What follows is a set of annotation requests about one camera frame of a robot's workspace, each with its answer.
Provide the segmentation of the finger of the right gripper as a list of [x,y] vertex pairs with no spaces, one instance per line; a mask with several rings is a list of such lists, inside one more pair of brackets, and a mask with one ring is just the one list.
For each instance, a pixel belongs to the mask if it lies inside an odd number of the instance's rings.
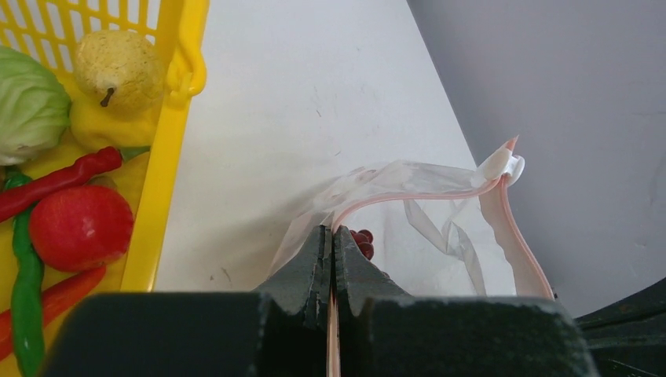
[[576,318],[602,376],[665,375],[665,280]]

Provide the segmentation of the purple grapes toy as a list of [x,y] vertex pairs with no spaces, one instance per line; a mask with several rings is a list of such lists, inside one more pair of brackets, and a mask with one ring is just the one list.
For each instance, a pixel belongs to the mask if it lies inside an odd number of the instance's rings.
[[361,254],[366,257],[367,260],[372,260],[375,254],[373,234],[367,229],[361,229],[359,231],[351,230],[350,233]]

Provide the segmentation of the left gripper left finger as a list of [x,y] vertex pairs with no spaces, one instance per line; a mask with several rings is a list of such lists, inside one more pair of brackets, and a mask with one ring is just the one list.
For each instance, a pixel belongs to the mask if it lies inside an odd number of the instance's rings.
[[331,232],[252,291],[105,293],[66,317],[44,376],[323,376]]

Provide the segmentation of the yellow plastic basket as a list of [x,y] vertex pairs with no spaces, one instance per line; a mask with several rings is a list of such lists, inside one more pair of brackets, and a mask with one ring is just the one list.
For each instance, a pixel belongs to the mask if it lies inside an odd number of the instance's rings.
[[[82,37],[90,32],[137,32],[157,48],[165,65],[166,89],[159,106],[156,134],[152,144],[145,145],[151,147],[150,151],[84,184],[117,191],[134,214],[128,251],[120,259],[105,265],[107,271],[104,278],[88,295],[107,291],[148,291],[152,288],[188,107],[206,82],[201,42],[208,9],[206,1],[4,1],[1,4],[1,47],[25,53],[49,69],[64,86],[71,105],[81,94],[73,74],[75,50]],[[100,149],[91,151],[82,147],[73,138],[70,124],[57,147],[26,163],[1,164],[1,193],[68,167],[79,157]],[[10,309],[17,273],[12,247],[13,217],[1,222],[1,312]],[[41,299],[42,293],[49,287],[86,271],[61,272],[42,262]],[[42,326],[46,348],[74,306],[49,325]],[[14,352],[1,360],[1,373],[4,376],[22,376]]]

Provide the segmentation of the clear pink-dotted zip bag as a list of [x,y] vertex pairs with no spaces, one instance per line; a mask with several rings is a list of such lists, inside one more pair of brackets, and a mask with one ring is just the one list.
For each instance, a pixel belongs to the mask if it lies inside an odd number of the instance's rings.
[[290,223],[269,272],[297,254],[313,227],[347,227],[371,233],[371,265],[411,295],[553,298],[508,201],[525,168],[515,144],[473,170],[397,160],[340,176]]

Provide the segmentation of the green cabbage toy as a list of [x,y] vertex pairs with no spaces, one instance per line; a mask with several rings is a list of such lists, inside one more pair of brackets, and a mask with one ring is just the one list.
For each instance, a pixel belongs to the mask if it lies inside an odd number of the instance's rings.
[[1,164],[19,165],[60,144],[71,98],[31,56],[1,47]]

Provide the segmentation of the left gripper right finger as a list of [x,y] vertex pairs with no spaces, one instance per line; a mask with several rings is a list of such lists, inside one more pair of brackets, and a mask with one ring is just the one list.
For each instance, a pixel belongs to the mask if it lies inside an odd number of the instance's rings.
[[596,376],[573,319],[548,299],[415,297],[333,237],[342,376]]

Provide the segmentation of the red tomato toy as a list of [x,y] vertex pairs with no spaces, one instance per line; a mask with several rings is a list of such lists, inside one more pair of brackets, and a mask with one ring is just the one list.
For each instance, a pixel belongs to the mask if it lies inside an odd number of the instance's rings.
[[99,185],[67,188],[41,200],[28,232],[38,256],[61,272],[107,265],[129,249],[134,229],[130,205],[117,191]]

